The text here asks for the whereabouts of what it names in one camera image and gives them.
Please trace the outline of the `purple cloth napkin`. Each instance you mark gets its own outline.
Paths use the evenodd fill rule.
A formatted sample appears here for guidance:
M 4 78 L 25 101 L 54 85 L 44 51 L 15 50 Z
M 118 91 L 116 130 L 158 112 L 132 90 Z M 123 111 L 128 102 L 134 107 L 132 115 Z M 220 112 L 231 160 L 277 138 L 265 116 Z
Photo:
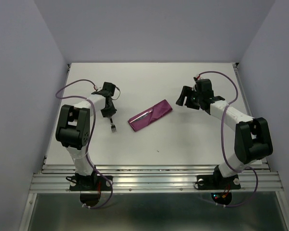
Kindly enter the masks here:
M 134 120 L 135 118 L 137 118 L 141 114 L 143 114 L 146 111 L 151 110 L 151 109 L 153 109 L 152 113 L 148 114 L 146 117 L 144 117 L 138 121 L 134 121 L 131 123 L 132 120 Z M 170 112 L 172 112 L 172 107 L 168 103 L 168 101 L 166 99 L 164 99 L 164 100 L 160 101 L 159 103 L 155 104 L 154 106 L 146 109 L 145 111 L 131 117 L 128 120 L 128 124 L 131 126 L 131 128 L 134 132 L 137 132 L 137 131 L 140 131 L 141 129 L 145 128 L 145 127 L 148 127 L 149 125 L 151 125 L 152 123 L 161 119 L 162 117 L 166 116 Z

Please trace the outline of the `pink handled knife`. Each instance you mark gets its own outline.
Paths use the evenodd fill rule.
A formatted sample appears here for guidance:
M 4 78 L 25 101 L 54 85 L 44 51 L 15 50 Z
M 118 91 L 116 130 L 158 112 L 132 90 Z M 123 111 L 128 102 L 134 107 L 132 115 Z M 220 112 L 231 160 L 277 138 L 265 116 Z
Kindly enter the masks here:
M 138 121 L 138 120 L 146 117 L 148 114 L 150 114 L 150 113 L 152 113 L 152 112 L 153 112 L 153 109 L 146 111 L 145 113 L 141 114 L 140 116 L 138 116 L 137 118 L 135 118 L 134 120 L 132 120 L 131 123 L 134 122 L 134 121 Z

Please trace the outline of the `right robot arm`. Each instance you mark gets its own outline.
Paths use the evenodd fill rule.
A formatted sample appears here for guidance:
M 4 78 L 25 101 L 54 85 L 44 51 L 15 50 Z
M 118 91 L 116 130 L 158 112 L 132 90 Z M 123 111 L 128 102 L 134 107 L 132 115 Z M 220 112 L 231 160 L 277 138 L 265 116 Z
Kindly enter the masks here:
M 224 156 L 224 162 L 214 168 L 212 174 L 198 175 L 198 190 L 221 190 L 225 187 L 240 189 L 238 174 L 249 164 L 273 153 L 273 145 L 266 119 L 253 118 L 231 107 L 225 98 L 216 96 L 209 79 L 195 79 L 193 87 L 183 86 L 178 106 L 203 110 L 221 121 L 221 139 L 224 126 L 235 133 L 234 154 Z

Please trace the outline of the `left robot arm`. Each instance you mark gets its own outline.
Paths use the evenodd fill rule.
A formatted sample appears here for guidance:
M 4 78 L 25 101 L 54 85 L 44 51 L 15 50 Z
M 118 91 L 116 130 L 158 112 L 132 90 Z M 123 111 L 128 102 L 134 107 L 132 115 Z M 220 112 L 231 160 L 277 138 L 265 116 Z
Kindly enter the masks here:
M 102 176 L 90 160 L 89 145 L 96 123 L 96 113 L 101 112 L 104 118 L 109 119 L 112 132 L 116 132 L 113 115 L 117 112 L 113 96 L 119 88 L 110 82 L 104 82 L 98 89 L 93 85 L 94 92 L 88 97 L 65 96 L 61 99 L 81 99 L 81 102 L 61 107 L 55 138 L 69 152 L 74 166 L 75 175 L 67 177 L 70 188 L 74 191 L 92 190 L 101 182 Z

